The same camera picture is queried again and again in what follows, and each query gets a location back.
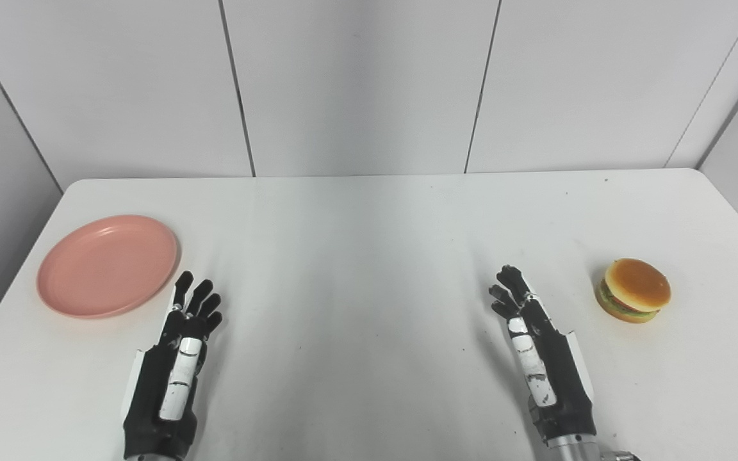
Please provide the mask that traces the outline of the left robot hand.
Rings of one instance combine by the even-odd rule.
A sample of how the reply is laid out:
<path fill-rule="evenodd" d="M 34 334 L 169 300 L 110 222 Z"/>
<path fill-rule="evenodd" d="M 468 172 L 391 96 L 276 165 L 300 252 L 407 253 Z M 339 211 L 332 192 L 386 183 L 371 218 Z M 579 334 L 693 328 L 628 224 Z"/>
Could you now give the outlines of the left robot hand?
<path fill-rule="evenodd" d="M 222 323 L 213 281 L 177 278 L 158 342 L 138 356 L 125 412 L 125 460 L 185 460 L 197 433 L 193 403 L 211 334 Z"/>

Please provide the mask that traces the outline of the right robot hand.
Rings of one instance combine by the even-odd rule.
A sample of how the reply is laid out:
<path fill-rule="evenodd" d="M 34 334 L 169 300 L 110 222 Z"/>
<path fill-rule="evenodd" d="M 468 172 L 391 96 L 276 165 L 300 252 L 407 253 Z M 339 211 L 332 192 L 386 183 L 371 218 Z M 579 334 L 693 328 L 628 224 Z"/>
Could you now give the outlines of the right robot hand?
<path fill-rule="evenodd" d="M 530 392 L 530 414 L 545 443 L 597 434 L 593 401 L 578 368 L 571 337 L 557 330 L 522 272 L 505 265 L 489 287 L 492 310 L 505 321 L 521 375 Z"/>

